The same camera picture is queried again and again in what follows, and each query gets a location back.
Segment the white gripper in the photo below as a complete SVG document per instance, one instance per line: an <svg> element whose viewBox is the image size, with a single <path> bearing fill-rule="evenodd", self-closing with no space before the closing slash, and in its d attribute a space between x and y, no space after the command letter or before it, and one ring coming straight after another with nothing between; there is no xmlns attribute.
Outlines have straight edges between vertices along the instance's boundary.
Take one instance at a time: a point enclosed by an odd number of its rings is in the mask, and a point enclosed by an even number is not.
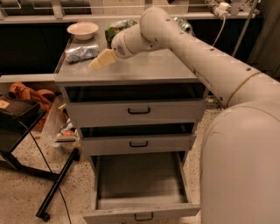
<svg viewBox="0 0 280 224"><path fill-rule="evenodd" d="M130 51L125 45L124 36L117 34L111 42L112 49L104 49L94 58L89 67L95 71L100 70L108 65L116 62L116 56L120 59L127 59L130 56Z"/></svg>

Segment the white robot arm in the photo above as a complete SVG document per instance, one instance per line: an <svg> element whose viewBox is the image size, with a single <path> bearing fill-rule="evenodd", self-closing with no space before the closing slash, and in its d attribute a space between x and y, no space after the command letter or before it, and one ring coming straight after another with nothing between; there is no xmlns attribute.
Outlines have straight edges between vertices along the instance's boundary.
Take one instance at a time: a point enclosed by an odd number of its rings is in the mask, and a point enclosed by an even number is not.
<svg viewBox="0 0 280 224"><path fill-rule="evenodd" d="M170 50L225 106L202 143L201 224L280 224L280 83L184 32L157 7L90 66L157 49Z"/></svg>

